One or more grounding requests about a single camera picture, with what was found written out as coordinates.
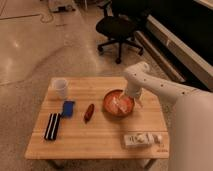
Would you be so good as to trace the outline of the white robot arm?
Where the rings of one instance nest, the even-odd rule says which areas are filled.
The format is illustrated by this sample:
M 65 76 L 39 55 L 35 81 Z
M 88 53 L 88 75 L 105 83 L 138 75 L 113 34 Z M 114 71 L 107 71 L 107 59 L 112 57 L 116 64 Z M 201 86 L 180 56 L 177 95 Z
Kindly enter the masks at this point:
M 146 62 L 125 68 L 123 77 L 126 96 L 146 89 L 173 106 L 168 171 L 213 171 L 213 92 L 152 76 Z

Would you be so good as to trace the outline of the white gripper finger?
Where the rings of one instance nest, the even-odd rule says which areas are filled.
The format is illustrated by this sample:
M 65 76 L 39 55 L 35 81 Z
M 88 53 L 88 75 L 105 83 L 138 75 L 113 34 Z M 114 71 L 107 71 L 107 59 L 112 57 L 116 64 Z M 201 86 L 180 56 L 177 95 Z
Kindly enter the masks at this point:
M 128 96 L 121 94 L 118 96 L 118 101 L 127 101 L 128 100 Z
M 139 106 L 143 107 L 140 98 L 135 98 L 135 101 L 136 101 L 136 103 L 137 103 Z

